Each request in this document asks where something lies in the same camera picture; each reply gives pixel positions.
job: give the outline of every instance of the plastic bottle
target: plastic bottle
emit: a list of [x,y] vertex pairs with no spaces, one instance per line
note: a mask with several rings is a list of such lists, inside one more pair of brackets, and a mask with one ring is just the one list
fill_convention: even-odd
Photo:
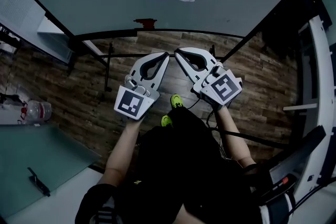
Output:
[[21,118],[26,122],[47,121],[51,117],[51,104],[31,100],[21,109]]

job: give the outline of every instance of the person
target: person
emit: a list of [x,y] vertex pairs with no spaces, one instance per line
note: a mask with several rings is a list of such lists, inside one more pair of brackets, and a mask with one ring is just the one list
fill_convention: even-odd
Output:
[[[75,223],[262,222],[243,172],[255,165],[244,139],[225,135],[224,159],[204,122],[171,97],[172,110],[141,137],[142,120],[126,124],[97,185],[85,194]],[[238,132],[227,109],[215,112],[220,130]]]

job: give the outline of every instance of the yellow shoe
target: yellow shoe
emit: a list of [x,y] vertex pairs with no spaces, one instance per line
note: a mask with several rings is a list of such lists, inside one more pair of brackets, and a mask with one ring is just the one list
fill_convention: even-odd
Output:
[[166,127],[166,126],[173,127],[173,121],[172,121],[172,119],[168,115],[163,116],[161,118],[161,126],[162,127]]
[[178,106],[183,106],[182,98],[178,94],[172,95],[170,98],[170,102],[173,108],[177,108]]

